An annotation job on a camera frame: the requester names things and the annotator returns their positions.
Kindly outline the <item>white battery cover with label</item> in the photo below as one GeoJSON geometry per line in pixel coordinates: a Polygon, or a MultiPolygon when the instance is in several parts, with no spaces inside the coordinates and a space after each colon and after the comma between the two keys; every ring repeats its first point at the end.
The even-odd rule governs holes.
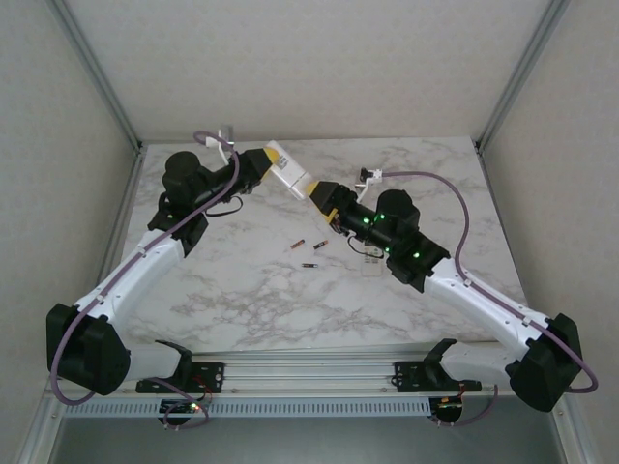
{"type": "Polygon", "coordinates": [[[384,252],[375,246],[364,245],[361,272],[365,277],[380,277],[384,271],[384,252]]]}

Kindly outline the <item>white battery box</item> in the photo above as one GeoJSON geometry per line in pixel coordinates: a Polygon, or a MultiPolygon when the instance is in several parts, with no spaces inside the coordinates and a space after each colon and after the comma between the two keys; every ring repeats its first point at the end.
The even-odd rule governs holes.
{"type": "Polygon", "coordinates": [[[277,141],[271,140],[266,148],[279,155],[271,166],[271,172],[298,200],[306,200],[309,197],[308,187],[313,183],[312,176],[277,141]]]}

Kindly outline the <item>aluminium frame post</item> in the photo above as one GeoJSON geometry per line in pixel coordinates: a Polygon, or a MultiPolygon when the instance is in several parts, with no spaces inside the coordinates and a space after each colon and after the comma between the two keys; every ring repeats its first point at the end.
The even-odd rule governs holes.
{"type": "Polygon", "coordinates": [[[583,464],[581,446],[566,397],[557,402],[552,410],[552,416],[566,464],[583,464]]]}
{"type": "Polygon", "coordinates": [[[44,397],[16,464],[48,464],[67,407],[54,396],[44,397]]]}
{"type": "Polygon", "coordinates": [[[83,33],[67,0],[44,0],[44,2],[63,30],[77,59],[80,61],[91,83],[102,98],[112,119],[115,121],[130,146],[136,152],[139,152],[142,148],[142,141],[133,128],[125,109],[120,103],[116,92],[110,84],[99,59],[83,33]]]}
{"type": "Polygon", "coordinates": [[[499,99],[493,107],[480,135],[475,139],[474,145],[480,158],[484,156],[486,149],[500,131],[519,93],[534,70],[571,1],[548,0],[541,18],[516,61],[516,66],[511,72],[499,99]]]}

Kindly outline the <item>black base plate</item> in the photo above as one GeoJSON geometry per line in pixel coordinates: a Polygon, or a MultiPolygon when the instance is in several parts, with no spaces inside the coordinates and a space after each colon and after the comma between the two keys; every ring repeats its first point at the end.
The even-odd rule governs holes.
{"type": "MultiPolygon", "coordinates": [[[[220,393],[224,380],[225,364],[223,362],[192,362],[164,381],[186,393],[220,393]]],[[[136,383],[138,393],[168,393],[172,389],[153,380],[144,379],[136,383]]]]}
{"type": "Polygon", "coordinates": [[[398,392],[479,392],[478,381],[457,381],[437,362],[395,362],[391,384],[398,392]]]}

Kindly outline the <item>aluminium table edge rail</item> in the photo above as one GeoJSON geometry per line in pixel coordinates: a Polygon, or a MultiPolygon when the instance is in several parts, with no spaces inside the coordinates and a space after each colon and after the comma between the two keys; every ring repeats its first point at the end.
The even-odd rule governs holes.
{"type": "Polygon", "coordinates": [[[122,260],[136,191],[142,174],[147,145],[139,142],[124,159],[122,169],[110,184],[107,197],[112,216],[107,226],[103,252],[94,283],[98,286],[122,260]]]}

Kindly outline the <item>aluminium mounting rail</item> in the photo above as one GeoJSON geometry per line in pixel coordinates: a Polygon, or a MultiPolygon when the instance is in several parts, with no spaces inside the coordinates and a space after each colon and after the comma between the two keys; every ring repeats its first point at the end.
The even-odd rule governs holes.
{"type": "MultiPolygon", "coordinates": [[[[224,363],[223,394],[239,392],[275,395],[343,392],[397,392],[391,384],[396,362],[427,362],[438,343],[374,345],[352,348],[306,348],[237,352],[192,353],[193,363],[224,363]]],[[[480,348],[497,348],[495,343],[467,344],[480,348]]],[[[116,391],[138,381],[123,383],[116,391]]],[[[87,389],[60,379],[61,393],[72,405],[81,404],[94,395],[87,389]]]]}

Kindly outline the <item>controller board with LED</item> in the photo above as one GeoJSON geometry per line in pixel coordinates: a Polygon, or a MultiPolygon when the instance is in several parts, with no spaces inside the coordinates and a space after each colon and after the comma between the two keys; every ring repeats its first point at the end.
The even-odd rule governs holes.
{"type": "Polygon", "coordinates": [[[434,415],[441,422],[458,422],[462,409],[463,403],[460,396],[444,397],[437,403],[434,415]]]}
{"type": "Polygon", "coordinates": [[[192,415],[201,411],[196,402],[188,400],[164,399],[161,401],[159,413],[169,415],[192,415]]]}

